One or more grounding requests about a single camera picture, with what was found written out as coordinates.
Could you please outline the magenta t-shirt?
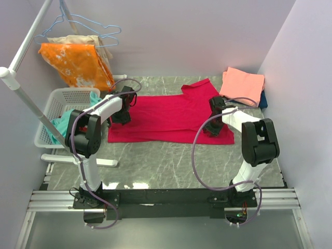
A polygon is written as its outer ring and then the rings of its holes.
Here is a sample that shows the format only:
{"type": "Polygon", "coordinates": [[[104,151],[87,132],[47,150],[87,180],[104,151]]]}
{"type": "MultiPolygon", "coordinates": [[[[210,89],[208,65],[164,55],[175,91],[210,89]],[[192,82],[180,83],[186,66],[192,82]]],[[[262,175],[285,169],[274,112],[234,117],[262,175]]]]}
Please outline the magenta t-shirt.
{"type": "Polygon", "coordinates": [[[191,144],[210,117],[209,100],[218,92],[209,79],[182,85],[182,94],[139,96],[128,124],[112,124],[109,143],[164,141],[191,144]]]}

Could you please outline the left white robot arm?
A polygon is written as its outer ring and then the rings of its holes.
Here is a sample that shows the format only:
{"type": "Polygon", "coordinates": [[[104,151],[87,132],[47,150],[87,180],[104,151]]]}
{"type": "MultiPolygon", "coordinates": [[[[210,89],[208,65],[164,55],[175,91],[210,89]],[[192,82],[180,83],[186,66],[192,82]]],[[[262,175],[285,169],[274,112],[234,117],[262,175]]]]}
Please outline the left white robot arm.
{"type": "Polygon", "coordinates": [[[129,109],[136,101],[137,93],[128,86],[120,92],[112,91],[105,98],[84,110],[73,110],[67,126],[65,143],[79,167],[80,187],[89,191],[85,202],[91,208],[99,208],[104,201],[98,192],[102,185],[98,173],[96,153],[101,145],[102,124],[125,125],[131,121],[129,109]]]}

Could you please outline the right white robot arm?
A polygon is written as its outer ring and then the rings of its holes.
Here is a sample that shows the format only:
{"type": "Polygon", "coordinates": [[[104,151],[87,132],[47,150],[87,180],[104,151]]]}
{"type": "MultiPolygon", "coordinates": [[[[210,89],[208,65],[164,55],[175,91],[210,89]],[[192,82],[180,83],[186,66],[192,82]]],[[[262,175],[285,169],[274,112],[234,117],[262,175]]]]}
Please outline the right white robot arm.
{"type": "Polygon", "coordinates": [[[241,132],[243,163],[231,182],[235,190],[228,194],[229,204],[239,207],[246,200],[244,192],[254,188],[261,171],[280,154],[274,124],[271,119],[259,119],[234,105],[227,105],[221,96],[211,98],[209,105],[211,116],[215,118],[204,125],[204,133],[218,136],[226,126],[241,132]]]}

